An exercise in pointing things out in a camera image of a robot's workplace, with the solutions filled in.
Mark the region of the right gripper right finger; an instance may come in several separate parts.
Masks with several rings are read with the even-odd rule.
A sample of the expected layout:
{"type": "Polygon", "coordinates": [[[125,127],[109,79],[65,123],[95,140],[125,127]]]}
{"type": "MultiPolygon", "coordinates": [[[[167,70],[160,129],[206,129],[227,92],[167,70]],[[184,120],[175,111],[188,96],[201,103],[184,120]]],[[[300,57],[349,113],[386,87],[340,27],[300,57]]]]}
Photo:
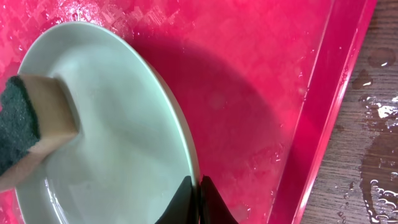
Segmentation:
{"type": "Polygon", "coordinates": [[[238,224],[210,177],[203,176],[200,190],[200,224],[238,224]]]}

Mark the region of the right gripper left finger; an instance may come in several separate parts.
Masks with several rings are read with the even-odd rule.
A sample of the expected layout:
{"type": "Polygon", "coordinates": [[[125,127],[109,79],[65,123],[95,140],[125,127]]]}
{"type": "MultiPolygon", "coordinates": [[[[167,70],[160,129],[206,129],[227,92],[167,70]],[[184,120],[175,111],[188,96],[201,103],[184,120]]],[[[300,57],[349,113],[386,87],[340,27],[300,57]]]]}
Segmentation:
{"type": "Polygon", "coordinates": [[[155,224],[198,224],[197,190],[192,178],[183,178],[164,213],[155,224]]]}

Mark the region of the light blue plate top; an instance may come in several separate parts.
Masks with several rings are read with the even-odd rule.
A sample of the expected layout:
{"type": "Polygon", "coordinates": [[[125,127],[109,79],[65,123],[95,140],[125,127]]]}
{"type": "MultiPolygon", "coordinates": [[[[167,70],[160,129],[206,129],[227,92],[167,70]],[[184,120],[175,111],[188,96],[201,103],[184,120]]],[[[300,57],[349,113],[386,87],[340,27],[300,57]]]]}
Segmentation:
{"type": "Polygon", "coordinates": [[[155,223],[197,158],[172,92],[124,40],[87,22],[40,35],[19,71],[58,78],[78,136],[16,187],[26,223],[155,223]]]}

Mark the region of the green yellow sponge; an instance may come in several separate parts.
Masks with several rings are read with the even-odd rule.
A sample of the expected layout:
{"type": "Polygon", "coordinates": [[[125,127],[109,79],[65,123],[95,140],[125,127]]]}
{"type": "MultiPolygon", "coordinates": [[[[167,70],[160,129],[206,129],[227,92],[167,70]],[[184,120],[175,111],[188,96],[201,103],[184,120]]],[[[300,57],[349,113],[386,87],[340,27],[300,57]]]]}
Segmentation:
{"type": "Polygon", "coordinates": [[[78,134],[60,82],[16,75],[1,93],[1,190],[14,188],[78,134]]]}

